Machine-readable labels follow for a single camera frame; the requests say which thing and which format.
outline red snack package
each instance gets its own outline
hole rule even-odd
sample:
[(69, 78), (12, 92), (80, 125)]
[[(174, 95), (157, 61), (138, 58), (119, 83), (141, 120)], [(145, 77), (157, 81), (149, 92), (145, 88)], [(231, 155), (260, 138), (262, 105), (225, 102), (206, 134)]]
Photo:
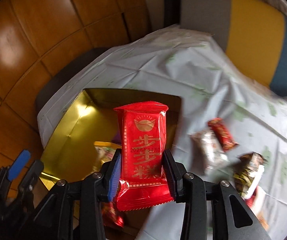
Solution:
[(122, 142), (118, 209), (147, 208), (173, 200), (161, 164), (168, 107), (148, 101), (114, 110), (118, 112)]
[(224, 152), (231, 150), (238, 144), (233, 140), (222, 118), (214, 118), (208, 122), (208, 126), (214, 131)]
[(107, 227), (115, 228), (116, 226), (124, 226), (123, 214), (117, 210), (116, 204), (113, 202), (101, 203), (101, 213), (103, 224)]

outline yellow fabric panel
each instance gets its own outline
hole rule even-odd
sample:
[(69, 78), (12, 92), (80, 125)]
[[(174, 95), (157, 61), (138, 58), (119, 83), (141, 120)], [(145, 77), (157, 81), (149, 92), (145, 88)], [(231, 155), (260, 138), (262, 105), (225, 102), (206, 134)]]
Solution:
[(285, 35), (281, 12), (258, 0), (232, 0), (226, 54), (246, 76), (269, 87)]

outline metal bolt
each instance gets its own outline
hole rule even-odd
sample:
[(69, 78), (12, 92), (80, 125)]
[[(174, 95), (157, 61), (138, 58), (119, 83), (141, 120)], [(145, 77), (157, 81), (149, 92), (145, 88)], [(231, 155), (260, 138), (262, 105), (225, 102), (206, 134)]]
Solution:
[(224, 187), (229, 187), (229, 185), (230, 185), (229, 181), (227, 181), (227, 180), (222, 180), (222, 181), (220, 182), (220, 184), (221, 184), (222, 186), (224, 186)]
[(186, 179), (193, 179), (195, 176), (193, 175), (193, 173), (187, 172), (187, 173), (184, 174), (184, 177)]
[(102, 174), (100, 172), (94, 172), (92, 174), (92, 177), (94, 177), (95, 179), (99, 179), (99, 178), (101, 178), (101, 176), (102, 176)]
[(66, 184), (66, 181), (64, 179), (60, 179), (60, 180), (57, 181), (57, 185), (60, 186), (60, 187), (64, 186), (65, 184)]

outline silver snack package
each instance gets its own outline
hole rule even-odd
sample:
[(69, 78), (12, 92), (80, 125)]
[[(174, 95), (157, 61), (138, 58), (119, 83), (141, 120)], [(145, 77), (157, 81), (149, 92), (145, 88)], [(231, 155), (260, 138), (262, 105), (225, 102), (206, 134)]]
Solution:
[(202, 130), (191, 135), (196, 144), (196, 148), (204, 157), (204, 173), (208, 175), (211, 171), (228, 165), (228, 157), (222, 150), (222, 147), (215, 135), (210, 129)]

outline open box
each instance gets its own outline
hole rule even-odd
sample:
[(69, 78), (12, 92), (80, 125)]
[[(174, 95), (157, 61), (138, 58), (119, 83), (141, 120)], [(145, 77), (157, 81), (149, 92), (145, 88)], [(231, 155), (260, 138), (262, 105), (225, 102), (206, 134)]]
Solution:
[[(113, 108), (143, 101), (157, 101), (169, 107), (166, 148), (171, 148), (181, 109), (180, 97), (129, 89), (84, 89), (65, 112), (43, 152), (45, 169), (40, 178), (45, 186), (50, 189), (59, 179), (74, 182), (89, 175), (97, 157), (93, 143), (111, 142), (119, 129)], [(147, 210), (127, 212), (127, 217), (138, 217), (141, 222), (128, 219), (124, 230), (133, 235), (132, 229), (138, 231), (144, 221), (142, 217), (147, 215)]]

